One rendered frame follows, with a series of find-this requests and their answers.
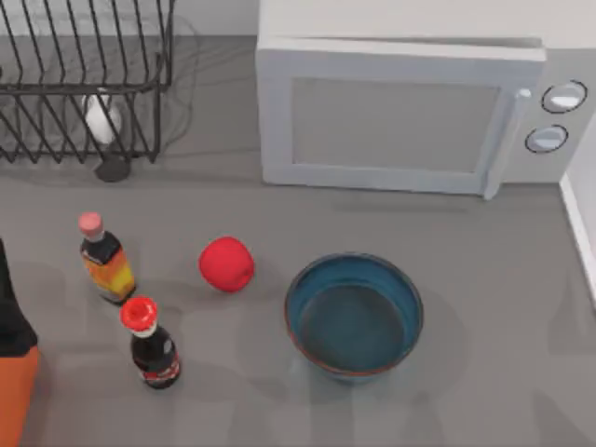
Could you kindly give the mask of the white furniture edge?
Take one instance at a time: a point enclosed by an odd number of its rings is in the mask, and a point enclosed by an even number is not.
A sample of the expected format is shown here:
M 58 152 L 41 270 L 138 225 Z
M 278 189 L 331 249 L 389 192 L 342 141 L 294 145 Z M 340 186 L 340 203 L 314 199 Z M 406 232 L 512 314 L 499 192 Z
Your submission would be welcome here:
M 591 305 L 596 313 L 596 133 L 583 138 L 560 187 Z

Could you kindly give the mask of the pale microwave oven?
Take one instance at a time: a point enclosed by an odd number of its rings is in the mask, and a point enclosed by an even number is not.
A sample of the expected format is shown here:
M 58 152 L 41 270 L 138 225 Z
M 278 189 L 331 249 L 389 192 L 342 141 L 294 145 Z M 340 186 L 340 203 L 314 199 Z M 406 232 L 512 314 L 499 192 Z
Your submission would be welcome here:
M 546 65 L 501 186 L 559 182 L 596 114 L 596 0 L 262 0 L 257 47 L 278 37 L 488 39 L 543 47 Z M 588 88 L 586 100 L 566 114 L 546 112 L 543 94 L 570 80 Z M 530 152 L 528 134 L 552 125 L 567 129 L 564 146 Z

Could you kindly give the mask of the dark bottle with red cap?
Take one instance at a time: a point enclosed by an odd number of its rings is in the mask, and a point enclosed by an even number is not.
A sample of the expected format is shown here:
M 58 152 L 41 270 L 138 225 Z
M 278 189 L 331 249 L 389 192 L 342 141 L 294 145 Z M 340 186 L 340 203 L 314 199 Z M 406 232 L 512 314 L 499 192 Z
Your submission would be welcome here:
M 180 377 L 181 361 L 170 333 L 159 324 L 156 302 L 146 295 L 133 296 L 119 317 L 131 334 L 130 352 L 143 382 L 152 389 L 172 386 Z

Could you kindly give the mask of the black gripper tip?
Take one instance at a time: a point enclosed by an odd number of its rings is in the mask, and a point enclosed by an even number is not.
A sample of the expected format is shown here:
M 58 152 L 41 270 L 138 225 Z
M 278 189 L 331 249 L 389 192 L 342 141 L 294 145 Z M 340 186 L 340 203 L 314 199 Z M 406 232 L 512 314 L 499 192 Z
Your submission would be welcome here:
M 16 298 L 4 242 L 0 238 L 0 358 L 24 357 L 37 343 L 37 334 Z

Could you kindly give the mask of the large microwave knob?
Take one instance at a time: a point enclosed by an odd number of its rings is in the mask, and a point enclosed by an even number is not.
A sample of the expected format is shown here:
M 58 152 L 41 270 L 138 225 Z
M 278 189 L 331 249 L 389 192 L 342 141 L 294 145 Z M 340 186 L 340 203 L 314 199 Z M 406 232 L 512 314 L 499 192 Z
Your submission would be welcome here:
M 561 115 L 574 111 L 588 97 L 588 88 L 577 80 L 549 87 L 542 96 L 542 108 L 551 114 Z

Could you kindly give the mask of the dark bottle with pink cap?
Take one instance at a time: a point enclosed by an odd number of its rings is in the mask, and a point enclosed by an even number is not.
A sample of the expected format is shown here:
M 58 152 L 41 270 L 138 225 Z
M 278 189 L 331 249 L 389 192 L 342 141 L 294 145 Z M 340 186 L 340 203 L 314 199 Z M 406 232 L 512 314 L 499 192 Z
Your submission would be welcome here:
M 136 280 L 120 240 L 103 227 L 101 215 L 83 212 L 78 218 L 83 236 L 80 254 L 100 297 L 121 306 L 136 290 Z

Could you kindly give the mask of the red apple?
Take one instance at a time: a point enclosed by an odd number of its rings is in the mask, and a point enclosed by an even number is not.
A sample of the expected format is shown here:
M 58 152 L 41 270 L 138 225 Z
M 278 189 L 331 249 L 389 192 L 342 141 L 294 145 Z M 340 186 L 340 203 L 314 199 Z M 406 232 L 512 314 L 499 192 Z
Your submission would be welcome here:
M 254 259 L 237 238 L 223 236 L 210 242 L 197 259 L 197 268 L 208 284 L 218 291 L 241 291 L 252 280 Z

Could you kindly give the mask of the blue bowl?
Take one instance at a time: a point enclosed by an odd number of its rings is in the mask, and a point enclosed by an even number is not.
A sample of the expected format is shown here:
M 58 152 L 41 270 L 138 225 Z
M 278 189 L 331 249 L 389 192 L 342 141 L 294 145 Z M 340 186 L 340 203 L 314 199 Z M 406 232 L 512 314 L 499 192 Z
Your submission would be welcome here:
M 425 308 L 411 278 L 388 260 L 340 252 L 294 277 L 283 317 L 308 363 L 336 380 L 363 382 L 395 369 L 413 352 Z

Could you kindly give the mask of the white glass with dark foot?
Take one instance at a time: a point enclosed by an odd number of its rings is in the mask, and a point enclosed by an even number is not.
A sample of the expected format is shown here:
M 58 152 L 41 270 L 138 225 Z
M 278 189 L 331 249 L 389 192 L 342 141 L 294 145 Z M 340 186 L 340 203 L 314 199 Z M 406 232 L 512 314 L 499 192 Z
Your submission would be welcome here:
M 104 183 L 125 181 L 131 168 L 121 137 L 123 117 L 114 97 L 105 88 L 98 88 L 96 94 L 86 95 L 81 104 L 91 137 L 102 150 L 102 160 L 94 168 L 96 178 Z

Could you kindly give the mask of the pale microwave door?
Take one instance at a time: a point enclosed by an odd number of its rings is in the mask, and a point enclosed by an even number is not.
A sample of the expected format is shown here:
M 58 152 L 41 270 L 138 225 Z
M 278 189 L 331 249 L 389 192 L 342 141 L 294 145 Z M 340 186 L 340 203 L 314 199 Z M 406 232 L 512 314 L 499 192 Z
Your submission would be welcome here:
M 546 61 L 488 39 L 262 41 L 264 179 L 482 196 L 515 92 L 533 96 Z

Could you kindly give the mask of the small microwave knob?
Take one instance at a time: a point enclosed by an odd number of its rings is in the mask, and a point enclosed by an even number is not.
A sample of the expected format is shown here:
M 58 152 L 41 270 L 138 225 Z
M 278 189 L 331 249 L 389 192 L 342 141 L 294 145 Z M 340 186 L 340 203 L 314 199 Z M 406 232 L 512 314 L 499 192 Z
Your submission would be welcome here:
M 548 154 L 564 146 L 568 131 L 561 125 L 532 130 L 525 139 L 525 147 L 534 154 Z

